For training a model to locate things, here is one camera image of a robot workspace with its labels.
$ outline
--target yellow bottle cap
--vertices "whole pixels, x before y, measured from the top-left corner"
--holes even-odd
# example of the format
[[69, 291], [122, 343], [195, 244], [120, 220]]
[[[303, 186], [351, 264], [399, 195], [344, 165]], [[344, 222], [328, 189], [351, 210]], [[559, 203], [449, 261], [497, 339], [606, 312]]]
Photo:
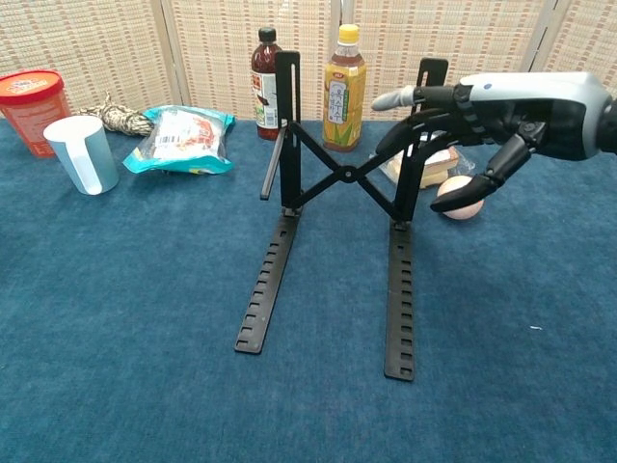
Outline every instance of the yellow bottle cap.
[[338, 42], [346, 45], [358, 43], [360, 28], [356, 24], [343, 24], [338, 28]]

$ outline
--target plastic packaging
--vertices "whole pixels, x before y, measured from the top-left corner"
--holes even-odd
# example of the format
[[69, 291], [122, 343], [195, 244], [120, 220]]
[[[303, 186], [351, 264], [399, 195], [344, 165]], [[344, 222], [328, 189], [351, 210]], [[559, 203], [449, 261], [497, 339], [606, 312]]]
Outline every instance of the plastic packaging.
[[341, 25], [338, 47], [326, 65], [323, 139], [331, 150], [350, 151], [360, 141], [366, 64], [359, 38], [357, 25]]
[[[394, 183], [398, 183], [403, 161], [403, 151], [397, 153], [389, 161], [380, 166], [380, 170]], [[429, 157], [424, 164], [424, 172], [420, 181], [420, 188], [427, 188], [432, 185], [440, 185], [450, 177], [465, 176], [473, 171], [475, 164], [465, 158], [456, 148], [450, 147], [447, 150], [437, 151]]]
[[53, 157], [42, 133], [70, 116], [65, 83], [53, 70], [29, 70], [0, 77], [0, 111], [36, 157]]
[[124, 159], [134, 174], [160, 169], [191, 174], [222, 174], [233, 169], [225, 134], [235, 117], [188, 106], [160, 106], [144, 113], [152, 133]]
[[276, 140], [279, 135], [279, 117], [274, 55], [281, 50], [276, 44], [277, 31], [272, 27], [262, 27], [259, 29], [259, 41], [261, 44], [251, 57], [257, 134], [265, 140]]

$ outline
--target beige woven backdrop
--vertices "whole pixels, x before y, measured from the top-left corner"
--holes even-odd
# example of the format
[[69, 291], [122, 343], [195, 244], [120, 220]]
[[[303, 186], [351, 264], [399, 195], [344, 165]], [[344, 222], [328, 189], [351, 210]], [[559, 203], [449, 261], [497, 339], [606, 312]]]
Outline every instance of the beige woven backdrop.
[[321, 118], [329, 1], [166, 1], [172, 6], [190, 104], [252, 119], [251, 55], [259, 28], [272, 26], [281, 48], [301, 53], [303, 119]]
[[138, 110], [179, 102], [157, 5], [158, 0], [3, 0], [0, 75], [56, 69], [72, 110], [102, 102], [105, 91]]
[[382, 92], [416, 83], [424, 56], [450, 63], [448, 83], [480, 71], [515, 71], [542, 9], [540, 0], [356, 0], [360, 47], [369, 70], [365, 119], [409, 111], [370, 111]]
[[617, 3], [572, 0], [544, 70], [587, 70], [617, 96]]

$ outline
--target clear plastic bag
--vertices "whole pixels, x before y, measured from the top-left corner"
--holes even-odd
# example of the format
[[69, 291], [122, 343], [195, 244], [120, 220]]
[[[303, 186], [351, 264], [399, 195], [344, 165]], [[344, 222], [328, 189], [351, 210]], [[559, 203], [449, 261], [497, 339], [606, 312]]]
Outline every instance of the clear plastic bag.
[[[426, 136], [423, 136], [421, 140], [423, 142], [426, 141]], [[400, 151], [393, 158], [380, 166], [380, 170], [394, 184], [398, 183], [403, 154], [403, 151]], [[420, 188], [439, 185], [446, 181], [449, 177], [468, 175], [474, 168], [475, 164], [454, 147], [451, 147], [448, 150], [438, 151], [429, 157], [424, 164], [424, 173], [422, 174]]]

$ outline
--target orange lid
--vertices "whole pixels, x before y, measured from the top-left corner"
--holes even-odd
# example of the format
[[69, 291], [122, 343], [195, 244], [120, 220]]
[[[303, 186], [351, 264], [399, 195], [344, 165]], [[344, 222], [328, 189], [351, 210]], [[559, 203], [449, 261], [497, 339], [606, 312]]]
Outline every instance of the orange lid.
[[58, 93], [65, 83], [53, 70], [26, 70], [0, 77], [0, 104], [26, 104]]

